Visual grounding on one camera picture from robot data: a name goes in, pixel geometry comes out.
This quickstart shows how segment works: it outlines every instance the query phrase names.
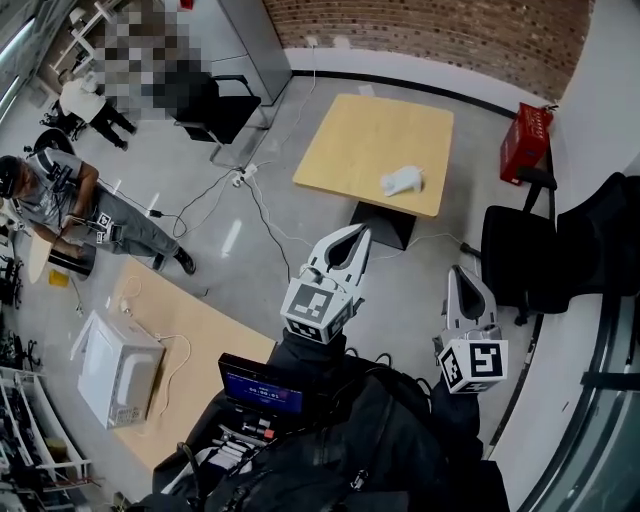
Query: wooden board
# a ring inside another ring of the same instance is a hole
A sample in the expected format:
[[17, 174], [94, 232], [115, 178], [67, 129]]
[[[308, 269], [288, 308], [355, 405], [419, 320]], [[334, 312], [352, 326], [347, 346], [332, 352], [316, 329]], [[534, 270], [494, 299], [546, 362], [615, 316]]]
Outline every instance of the wooden board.
[[223, 352], [266, 362], [274, 341], [232, 320], [153, 270], [128, 258], [111, 296], [111, 311], [127, 298], [133, 318], [148, 332], [160, 336], [182, 334], [191, 342], [189, 361], [173, 376], [166, 404], [167, 380], [188, 353], [180, 338], [164, 340], [162, 360], [144, 424], [115, 429], [115, 435], [152, 471], [185, 441], [211, 399], [222, 390], [218, 358]]
[[29, 261], [27, 262], [27, 274], [31, 283], [35, 283], [40, 279], [44, 267], [47, 265], [52, 247], [53, 244], [33, 232], [31, 235], [31, 249], [29, 249]]
[[[449, 163], [453, 113], [404, 101], [339, 94], [294, 183], [411, 215], [435, 217]], [[423, 169], [422, 192], [385, 197], [380, 177]]]

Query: black shoe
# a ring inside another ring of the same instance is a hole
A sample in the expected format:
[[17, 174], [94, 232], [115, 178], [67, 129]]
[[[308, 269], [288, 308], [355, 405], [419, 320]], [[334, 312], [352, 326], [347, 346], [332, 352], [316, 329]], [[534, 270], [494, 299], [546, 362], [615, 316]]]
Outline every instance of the black shoe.
[[190, 276], [195, 274], [196, 264], [193, 261], [193, 258], [191, 258], [191, 256], [187, 254], [187, 251], [185, 251], [182, 247], [178, 249], [178, 253], [174, 256], [174, 258], [178, 260], [178, 263], [182, 265], [182, 269], [187, 274], [189, 274]]
[[156, 257], [153, 258], [153, 270], [160, 271], [164, 267], [164, 256], [162, 254], [156, 254]]

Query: white microwave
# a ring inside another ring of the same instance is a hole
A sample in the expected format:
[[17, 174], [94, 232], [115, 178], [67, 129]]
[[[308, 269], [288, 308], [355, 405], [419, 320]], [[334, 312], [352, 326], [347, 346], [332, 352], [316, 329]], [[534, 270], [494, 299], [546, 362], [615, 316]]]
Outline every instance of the white microwave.
[[141, 423], [164, 347], [122, 313], [92, 311], [71, 349], [84, 352], [78, 391], [107, 429]]

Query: screen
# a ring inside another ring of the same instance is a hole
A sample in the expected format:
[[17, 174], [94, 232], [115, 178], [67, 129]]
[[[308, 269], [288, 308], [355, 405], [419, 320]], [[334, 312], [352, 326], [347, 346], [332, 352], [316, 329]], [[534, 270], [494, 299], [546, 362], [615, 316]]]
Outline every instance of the screen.
[[289, 414], [302, 412], [302, 393], [267, 384], [241, 375], [227, 373], [227, 395], [236, 400]]

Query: red crate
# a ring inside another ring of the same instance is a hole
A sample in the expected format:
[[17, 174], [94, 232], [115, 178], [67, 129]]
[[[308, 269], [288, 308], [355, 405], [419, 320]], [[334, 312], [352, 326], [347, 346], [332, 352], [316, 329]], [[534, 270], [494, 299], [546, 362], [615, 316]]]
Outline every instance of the red crate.
[[520, 103], [507, 136], [500, 146], [500, 179], [520, 185], [519, 167], [535, 166], [549, 147], [547, 130], [553, 115], [544, 109]]

